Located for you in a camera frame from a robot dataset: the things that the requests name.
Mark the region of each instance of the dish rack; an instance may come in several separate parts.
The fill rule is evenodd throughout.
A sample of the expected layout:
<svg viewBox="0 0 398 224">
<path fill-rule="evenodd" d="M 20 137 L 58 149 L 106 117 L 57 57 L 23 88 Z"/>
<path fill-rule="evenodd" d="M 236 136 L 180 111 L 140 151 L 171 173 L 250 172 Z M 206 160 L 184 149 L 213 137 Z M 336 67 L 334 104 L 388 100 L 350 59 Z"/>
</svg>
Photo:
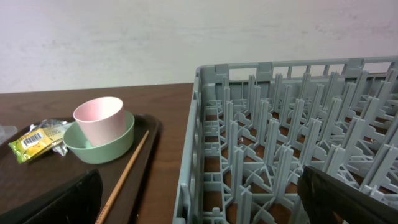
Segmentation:
<svg viewBox="0 0 398 224">
<path fill-rule="evenodd" d="M 375 63 L 389 67 L 364 70 Z M 229 79 L 245 68 L 256 72 Z M 398 56 L 199 67 L 173 223 L 309 223 L 305 166 L 398 209 L 397 69 Z"/>
</svg>

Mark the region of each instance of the pink cup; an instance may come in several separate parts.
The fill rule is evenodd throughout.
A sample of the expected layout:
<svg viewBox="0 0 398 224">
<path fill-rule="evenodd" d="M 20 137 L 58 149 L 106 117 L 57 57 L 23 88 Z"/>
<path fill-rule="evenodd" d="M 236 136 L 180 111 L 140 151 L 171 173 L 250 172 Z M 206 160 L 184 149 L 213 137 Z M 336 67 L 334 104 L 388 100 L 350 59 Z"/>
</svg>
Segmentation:
<svg viewBox="0 0 398 224">
<path fill-rule="evenodd" d="M 83 103 L 73 112 L 91 146 L 102 146 L 126 132 L 123 101 L 116 97 L 101 97 Z"/>
</svg>

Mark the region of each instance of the wooden table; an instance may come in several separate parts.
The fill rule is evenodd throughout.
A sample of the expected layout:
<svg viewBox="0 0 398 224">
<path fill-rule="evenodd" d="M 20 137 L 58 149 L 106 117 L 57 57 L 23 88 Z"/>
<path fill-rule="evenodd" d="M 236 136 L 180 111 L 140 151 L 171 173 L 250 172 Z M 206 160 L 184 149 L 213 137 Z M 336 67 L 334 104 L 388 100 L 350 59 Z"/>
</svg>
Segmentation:
<svg viewBox="0 0 398 224">
<path fill-rule="evenodd" d="M 85 101 L 116 96 L 134 114 L 151 114 L 163 125 L 137 223 L 171 223 L 187 128 L 192 84 L 0 94 L 0 124 L 18 129 L 43 119 L 71 116 Z"/>
</svg>

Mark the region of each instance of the wooden stick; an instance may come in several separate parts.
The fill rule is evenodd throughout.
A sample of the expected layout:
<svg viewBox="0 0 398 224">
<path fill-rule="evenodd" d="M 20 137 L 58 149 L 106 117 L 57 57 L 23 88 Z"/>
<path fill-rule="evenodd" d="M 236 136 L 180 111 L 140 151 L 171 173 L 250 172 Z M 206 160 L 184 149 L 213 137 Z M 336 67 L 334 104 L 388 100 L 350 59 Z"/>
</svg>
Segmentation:
<svg viewBox="0 0 398 224">
<path fill-rule="evenodd" d="M 102 209 L 100 215 L 98 216 L 97 221 L 95 221 L 95 224 L 102 224 L 102 223 L 104 223 L 104 221 L 106 220 L 106 216 L 108 215 L 109 210 L 111 209 L 111 207 L 112 207 L 112 205 L 113 205 L 113 202 L 115 201 L 116 197 L 118 196 L 119 191 L 120 191 L 121 187 L 123 186 L 124 181 L 126 180 L 127 175 L 129 175 L 129 172 L 130 172 L 130 170 L 131 170 L 131 167 L 132 167 L 132 165 L 134 165 L 134 162 L 136 161 L 137 156 L 138 156 L 139 152 L 141 151 L 142 146 L 143 146 L 144 143 L 145 143 L 145 140 L 146 140 L 147 137 L 148 137 L 148 134 L 149 134 L 149 131 L 147 131 L 147 132 L 145 133 L 145 135 L 144 135 L 144 137 L 142 138 L 141 142 L 140 142 L 139 145 L 137 146 L 136 151 L 135 151 L 134 154 L 132 155 L 130 161 L 127 163 L 126 168 L 124 168 L 124 171 L 123 171 L 123 173 L 122 173 L 122 176 L 120 176 L 120 178 L 119 178 L 119 180 L 118 180 L 118 183 L 117 183 L 116 186 L 114 187 L 114 189 L 113 189 L 113 191 L 112 191 L 112 193 L 111 193 L 111 196 L 109 196 L 109 199 L 108 199 L 108 201 L 106 202 L 104 208 Z"/>
</svg>

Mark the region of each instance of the wall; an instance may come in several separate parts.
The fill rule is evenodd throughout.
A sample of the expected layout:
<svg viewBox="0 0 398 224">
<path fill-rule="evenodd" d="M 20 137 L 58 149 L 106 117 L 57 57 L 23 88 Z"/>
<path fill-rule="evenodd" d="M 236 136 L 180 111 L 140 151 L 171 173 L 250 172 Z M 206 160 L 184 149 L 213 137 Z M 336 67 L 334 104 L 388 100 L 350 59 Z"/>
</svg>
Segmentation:
<svg viewBox="0 0 398 224">
<path fill-rule="evenodd" d="M 0 93 L 186 83 L 214 63 L 397 55 L 396 9 L 396 0 L 0 0 Z"/>
</svg>

